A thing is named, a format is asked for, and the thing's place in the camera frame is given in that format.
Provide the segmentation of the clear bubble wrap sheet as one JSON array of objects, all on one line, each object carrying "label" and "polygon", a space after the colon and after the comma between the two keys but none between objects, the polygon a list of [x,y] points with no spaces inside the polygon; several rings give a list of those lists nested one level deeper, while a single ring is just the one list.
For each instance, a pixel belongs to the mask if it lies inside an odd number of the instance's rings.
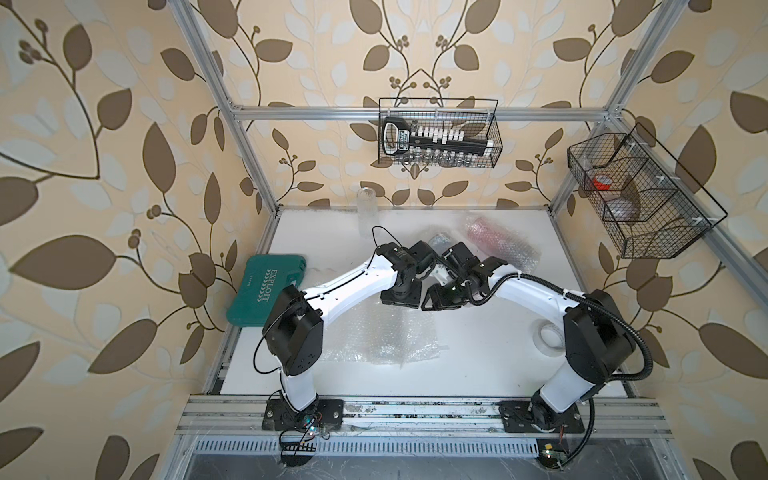
[{"label": "clear bubble wrap sheet", "polygon": [[435,359],[442,350],[431,313],[371,297],[326,328],[322,359],[403,366]]}]

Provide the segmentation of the clear ribbed glass vase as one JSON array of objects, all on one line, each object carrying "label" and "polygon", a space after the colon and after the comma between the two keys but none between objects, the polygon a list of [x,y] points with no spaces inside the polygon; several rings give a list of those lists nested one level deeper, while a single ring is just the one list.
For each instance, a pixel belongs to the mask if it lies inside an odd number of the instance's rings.
[{"label": "clear ribbed glass vase", "polygon": [[370,187],[361,187],[357,192],[357,219],[359,235],[370,239],[373,228],[379,224],[377,196]]}]

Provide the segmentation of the purple vase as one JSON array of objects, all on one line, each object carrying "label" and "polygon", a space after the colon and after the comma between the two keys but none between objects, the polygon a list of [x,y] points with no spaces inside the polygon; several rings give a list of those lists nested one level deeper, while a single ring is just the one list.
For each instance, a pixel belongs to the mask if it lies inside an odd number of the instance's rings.
[{"label": "purple vase", "polygon": [[456,239],[447,231],[435,231],[427,241],[435,251],[443,252],[456,243]]}]

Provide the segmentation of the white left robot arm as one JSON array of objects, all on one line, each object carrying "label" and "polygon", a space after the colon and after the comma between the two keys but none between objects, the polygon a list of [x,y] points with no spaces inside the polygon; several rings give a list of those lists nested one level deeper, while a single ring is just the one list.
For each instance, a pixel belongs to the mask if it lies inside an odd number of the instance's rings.
[{"label": "white left robot arm", "polygon": [[318,400],[313,367],[323,352],[325,329],[366,299],[382,294],[388,305],[417,308],[429,262],[396,244],[377,247],[359,267],[305,291],[285,287],[262,328],[262,340],[278,361],[280,390],[288,408],[304,413]]}]

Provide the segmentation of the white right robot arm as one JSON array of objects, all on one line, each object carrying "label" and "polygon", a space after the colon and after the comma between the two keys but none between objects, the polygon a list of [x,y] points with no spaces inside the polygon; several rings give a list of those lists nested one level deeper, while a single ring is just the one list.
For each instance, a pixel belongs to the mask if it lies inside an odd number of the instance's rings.
[{"label": "white right robot arm", "polygon": [[490,349],[490,361],[518,372],[537,371],[540,360],[561,361],[530,397],[530,416],[543,428],[605,385],[644,380],[653,371],[648,344],[603,290],[567,290],[489,261],[457,273],[438,267],[432,276],[423,310],[468,310],[471,335]]}]

